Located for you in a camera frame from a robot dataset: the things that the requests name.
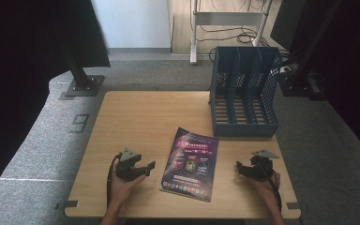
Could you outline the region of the person's right hand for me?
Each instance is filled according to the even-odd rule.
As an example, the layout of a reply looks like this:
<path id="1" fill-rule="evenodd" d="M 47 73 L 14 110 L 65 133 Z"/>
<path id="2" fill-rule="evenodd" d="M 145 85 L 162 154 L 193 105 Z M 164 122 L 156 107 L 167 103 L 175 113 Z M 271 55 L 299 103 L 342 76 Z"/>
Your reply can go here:
<path id="1" fill-rule="evenodd" d="M 255 188 L 259 196 L 264 200 L 265 203 L 277 203 L 277 197 L 275 195 L 274 188 L 271 184 L 274 184 L 276 188 L 279 188 L 280 185 L 280 174 L 275 172 L 271 176 L 270 181 L 257 181 L 252 178 L 247 179 L 249 183 Z"/>

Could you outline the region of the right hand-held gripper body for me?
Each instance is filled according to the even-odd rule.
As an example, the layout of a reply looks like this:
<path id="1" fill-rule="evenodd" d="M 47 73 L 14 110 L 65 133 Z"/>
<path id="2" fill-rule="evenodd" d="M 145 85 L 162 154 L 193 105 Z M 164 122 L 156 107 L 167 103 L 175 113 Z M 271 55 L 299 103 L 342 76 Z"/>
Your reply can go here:
<path id="1" fill-rule="evenodd" d="M 252 155 L 250 160 L 253 169 L 252 177 L 258 181 L 266 181 L 274 173 L 272 158 L 278 158 L 278 156 L 265 149 L 252 152 Z"/>

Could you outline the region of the person's left hand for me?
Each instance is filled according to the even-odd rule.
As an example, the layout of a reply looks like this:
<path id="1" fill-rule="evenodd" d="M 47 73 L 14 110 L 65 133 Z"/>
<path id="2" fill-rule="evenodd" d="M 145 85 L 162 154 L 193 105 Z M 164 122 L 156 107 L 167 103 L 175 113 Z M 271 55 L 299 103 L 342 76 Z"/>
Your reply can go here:
<path id="1" fill-rule="evenodd" d="M 112 175 L 110 206 L 123 205 L 130 196 L 132 189 L 139 185 L 145 178 L 145 175 L 141 175 L 133 181 L 124 181 L 114 173 Z"/>

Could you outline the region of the dark monitor panel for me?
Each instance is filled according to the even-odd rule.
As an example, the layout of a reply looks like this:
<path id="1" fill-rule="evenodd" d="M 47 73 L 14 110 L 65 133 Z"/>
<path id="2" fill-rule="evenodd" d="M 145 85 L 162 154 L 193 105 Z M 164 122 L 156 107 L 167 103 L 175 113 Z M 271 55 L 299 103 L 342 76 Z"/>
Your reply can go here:
<path id="1" fill-rule="evenodd" d="M 282 0 L 270 37 L 289 50 L 306 0 Z"/>

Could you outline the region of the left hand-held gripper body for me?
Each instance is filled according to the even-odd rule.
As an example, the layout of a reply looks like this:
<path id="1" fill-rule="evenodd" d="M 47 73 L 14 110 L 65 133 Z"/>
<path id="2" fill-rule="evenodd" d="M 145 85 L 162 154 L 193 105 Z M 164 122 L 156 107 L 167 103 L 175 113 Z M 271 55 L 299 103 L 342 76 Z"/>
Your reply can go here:
<path id="1" fill-rule="evenodd" d="M 125 148 L 120 154 L 119 162 L 116 165 L 116 176 L 124 181 L 133 181 L 136 172 L 143 168 L 136 168 L 135 164 L 142 159 L 142 155 L 137 152 Z"/>

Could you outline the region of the black curtain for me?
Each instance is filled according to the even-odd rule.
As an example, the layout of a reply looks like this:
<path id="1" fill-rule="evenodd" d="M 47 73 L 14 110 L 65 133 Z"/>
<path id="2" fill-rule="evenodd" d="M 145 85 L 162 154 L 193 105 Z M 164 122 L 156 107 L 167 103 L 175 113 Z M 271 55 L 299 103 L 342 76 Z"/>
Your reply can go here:
<path id="1" fill-rule="evenodd" d="M 323 77 L 323 93 L 360 140 L 360 0 L 306 0 L 301 67 Z"/>
<path id="2" fill-rule="evenodd" d="M 0 175 L 72 64 L 109 64 L 91 0 L 0 0 Z"/>

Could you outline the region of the blue plastic file rack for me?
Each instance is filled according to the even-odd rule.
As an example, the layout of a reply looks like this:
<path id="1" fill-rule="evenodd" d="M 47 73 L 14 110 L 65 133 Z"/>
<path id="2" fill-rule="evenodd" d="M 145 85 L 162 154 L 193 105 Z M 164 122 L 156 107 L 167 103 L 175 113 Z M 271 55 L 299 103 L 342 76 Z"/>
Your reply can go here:
<path id="1" fill-rule="evenodd" d="M 218 47 L 210 86 L 216 137 L 271 138 L 273 101 L 282 58 L 275 47 Z"/>

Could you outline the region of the purple magazine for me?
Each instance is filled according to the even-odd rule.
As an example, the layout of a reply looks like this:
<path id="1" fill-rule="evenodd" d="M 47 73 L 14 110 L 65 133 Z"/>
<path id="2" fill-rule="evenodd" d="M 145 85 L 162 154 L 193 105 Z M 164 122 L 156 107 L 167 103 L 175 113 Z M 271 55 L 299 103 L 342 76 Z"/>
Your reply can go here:
<path id="1" fill-rule="evenodd" d="M 210 203 L 218 144 L 218 138 L 177 129 L 160 189 Z"/>

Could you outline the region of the black stand with base plate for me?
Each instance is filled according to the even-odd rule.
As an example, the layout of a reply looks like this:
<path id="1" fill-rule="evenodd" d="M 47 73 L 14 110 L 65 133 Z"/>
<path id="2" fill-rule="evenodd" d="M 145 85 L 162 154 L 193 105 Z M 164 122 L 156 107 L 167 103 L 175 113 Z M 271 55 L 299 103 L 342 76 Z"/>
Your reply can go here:
<path id="1" fill-rule="evenodd" d="M 67 91 L 64 93 L 64 97 L 95 97 L 98 93 L 99 87 L 104 81 L 104 76 L 88 76 L 68 51 L 64 51 L 64 57 L 66 59 L 69 71 L 73 76 L 73 81 L 69 85 Z"/>
<path id="2" fill-rule="evenodd" d="M 285 97 L 324 99 L 323 90 L 317 84 L 320 74 L 310 75 L 323 36 L 335 17 L 343 0 L 306 0 L 290 50 L 297 68 L 280 73 L 279 86 Z"/>

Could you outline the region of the white metal stand frame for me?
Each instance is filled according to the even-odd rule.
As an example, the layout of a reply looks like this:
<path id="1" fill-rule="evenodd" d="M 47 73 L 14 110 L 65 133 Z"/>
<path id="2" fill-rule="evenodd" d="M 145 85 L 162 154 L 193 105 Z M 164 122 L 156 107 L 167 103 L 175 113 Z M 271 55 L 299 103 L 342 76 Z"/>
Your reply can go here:
<path id="1" fill-rule="evenodd" d="M 251 40 L 252 46 L 257 47 L 263 35 L 263 30 L 269 16 L 273 0 L 262 0 L 260 12 L 201 12 L 198 10 L 198 0 L 194 0 L 190 14 L 192 36 L 190 43 L 190 64 L 197 64 L 197 26 L 198 25 L 246 25 L 257 26 L 257 34 Z"/>

